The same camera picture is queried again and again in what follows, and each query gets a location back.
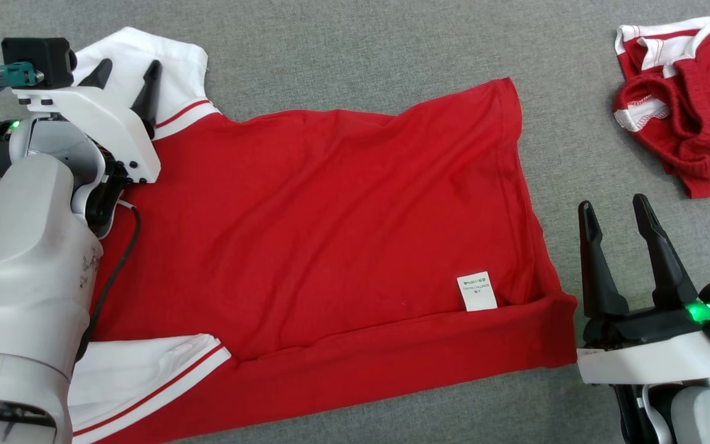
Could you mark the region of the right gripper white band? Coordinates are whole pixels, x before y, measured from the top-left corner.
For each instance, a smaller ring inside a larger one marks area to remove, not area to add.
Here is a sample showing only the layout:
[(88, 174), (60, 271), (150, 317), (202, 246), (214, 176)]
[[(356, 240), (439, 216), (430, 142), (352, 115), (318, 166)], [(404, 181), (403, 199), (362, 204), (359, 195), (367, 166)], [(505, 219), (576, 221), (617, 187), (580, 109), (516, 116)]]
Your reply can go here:
[(594, 206), (578, 207), (584, 346), (577, 367), (586, 384), (650, 385), (710, 378), (710, 340), (703, 327), (709, 305), (690, 276), (645, 194), (634, 194), (637, 227), (647, 242), (654, 307), (629, 313), (604, 256)]

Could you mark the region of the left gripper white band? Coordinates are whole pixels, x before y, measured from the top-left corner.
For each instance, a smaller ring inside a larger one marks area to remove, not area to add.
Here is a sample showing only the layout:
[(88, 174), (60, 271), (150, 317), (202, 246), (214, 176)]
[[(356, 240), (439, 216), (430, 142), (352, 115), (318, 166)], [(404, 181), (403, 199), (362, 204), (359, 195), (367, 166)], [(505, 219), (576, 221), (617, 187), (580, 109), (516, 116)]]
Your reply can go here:
[(29, 99), (29, 112), (59, 113), (124, 163), (135, 182), (155, 183), (161, 171), (152, 144), (160, 101), (161, 62), (152, 60), (144, 84), (131, 109), (100, 88), (106, 87), (113, 70), (111, 59), (102, 59), (78, 86), (56, 89), (12, 90), (18, 99)]

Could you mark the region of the red shirt white sleeves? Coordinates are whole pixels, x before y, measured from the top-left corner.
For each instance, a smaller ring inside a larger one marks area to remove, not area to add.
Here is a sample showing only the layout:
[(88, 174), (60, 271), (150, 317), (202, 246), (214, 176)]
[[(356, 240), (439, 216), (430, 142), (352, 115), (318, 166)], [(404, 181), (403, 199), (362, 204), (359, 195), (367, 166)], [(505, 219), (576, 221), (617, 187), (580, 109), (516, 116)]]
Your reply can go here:
[(162, 444), (576, 360), (509, 78), (398, 115), (239, 123), (203, 48), (126, 27), (77, 54), (126, 103), (161, 62), (140, 236), (71, 385), (73, 444)]

